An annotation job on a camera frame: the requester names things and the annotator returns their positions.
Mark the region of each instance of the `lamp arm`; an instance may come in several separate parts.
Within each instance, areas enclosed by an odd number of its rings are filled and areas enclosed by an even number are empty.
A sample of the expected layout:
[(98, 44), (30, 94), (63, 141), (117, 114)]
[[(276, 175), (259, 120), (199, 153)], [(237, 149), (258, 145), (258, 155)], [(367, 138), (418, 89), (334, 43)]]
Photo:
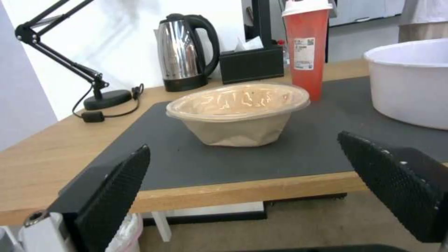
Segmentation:
[[(42, 13), (31, 19), (30, 21), (17, 26), (15, 30), (16, 38), (23, 43), (30, 45), (32, 48), (38, 50), (42, 54), (56, 61), (60, 65), (64, 66), (68, 70), (72, 71), (79, 77), (88, 81), (93, 85), (94, 96), (96, 99), (102, 99), (102, 94), (100, 90), (104, 87), (108, 87), (109, 83), (103, 81), (103, 75), (93, 69), (83, 66), (79, 63), (71, 61), (69, 58), (55, 51), (53, 48), (47, 46), (41, 42), (41, 36), (47, 33), (52, 28), (56, 27), (58, 24), (63, 22), (65, 19), (69, 18), (89, 3), (94, 0), (84, 0), (80, 4), (76, 5), (73, 9), (69, 10), (67, 13), (56, 17), (45, 18), (62, 5), (67, 3), (69, 0), (60, 0), (50, 6), (48, 9), (44, 10)], [(33, 30), (34, 27), (47, 25), (39, 31)]]

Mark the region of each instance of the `lamp cord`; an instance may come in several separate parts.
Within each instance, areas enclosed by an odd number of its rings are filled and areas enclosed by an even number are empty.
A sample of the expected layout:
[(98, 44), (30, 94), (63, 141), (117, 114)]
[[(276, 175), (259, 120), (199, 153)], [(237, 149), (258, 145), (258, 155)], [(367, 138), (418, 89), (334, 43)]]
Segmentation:
[[(78, 107), (78, 105), (81, 103), (81, 101), (90, 93), (90, 91), (92, 91), (93, 89), (93, 85), (90, 86), (89, 90), (83, 95), (81, 96), (81, 98), (79, 98), (79, 100), (75, 103), (75, 105), (72, 108), (72, 114), (78, 118), (82, 118), (81, 115), (79, 115), (78, 113), (76, 113), (76, 108)], [(104, 118), (114, 118), (114, 117), (121, 117), (121, 116), (125, 116), (125, 115), (129, 115), (132, 112), (136, 111), (139, 107), (140, 107), (140, 95), (143, 93), (143, 90), (145, 89), (145, 85), (143, 83), (141, 83), (138, 87), (133, 87), (131, 92), (132, 92), (132, 98), (134, 100), (137, 101), (137, 104), (135, 105), (135, 107), (133, 109), (131, 109), (128, 112), (124, 112), (121, 114), (116, 114), (116, 115), (104, 115)]]

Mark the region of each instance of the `white plastic basin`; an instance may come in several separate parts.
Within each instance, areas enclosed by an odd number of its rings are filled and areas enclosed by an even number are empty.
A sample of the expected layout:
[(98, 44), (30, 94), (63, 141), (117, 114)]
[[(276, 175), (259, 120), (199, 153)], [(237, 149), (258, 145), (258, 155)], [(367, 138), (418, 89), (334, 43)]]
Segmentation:
[(251, 147), (276, 141), (291, 112), (309, 104), (299, 87), (244, 83), (181, 97), (167, 105), (167, 115), (205, 144)]
[(448, 39), (378, 47), (364, 57), (376, 110), (403, 122), (448, 130)]

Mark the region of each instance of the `white shirt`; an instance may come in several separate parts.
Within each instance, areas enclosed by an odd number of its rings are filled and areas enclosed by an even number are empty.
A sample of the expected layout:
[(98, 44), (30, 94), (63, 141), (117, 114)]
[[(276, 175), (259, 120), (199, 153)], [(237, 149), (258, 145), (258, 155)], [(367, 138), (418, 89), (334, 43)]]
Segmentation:
[(406, 0), (401, 25), (436, 22), (448, 22), (448, 0)]

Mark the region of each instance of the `kettle handle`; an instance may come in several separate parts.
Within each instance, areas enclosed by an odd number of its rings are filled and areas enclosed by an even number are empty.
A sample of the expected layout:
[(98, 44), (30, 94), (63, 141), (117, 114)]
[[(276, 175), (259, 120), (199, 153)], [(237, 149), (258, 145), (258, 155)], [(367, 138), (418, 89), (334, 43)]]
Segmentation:
[(219, 62), (220, 56), (220, 44), (218, 41), (218, 35), (216, 33), (213, 25), (203, 16), (201, 15), (188, 15), (188, 23), (192, 30), (197, 28), (203, 28), (207, 31), (208, 39), (211, 42), (211, 46), (213, 47), (213, 57), (211, 58), (210, 63), (205, 66), (204, 75), (209, 76), (213, 70), (215, 70), (216, 66)]

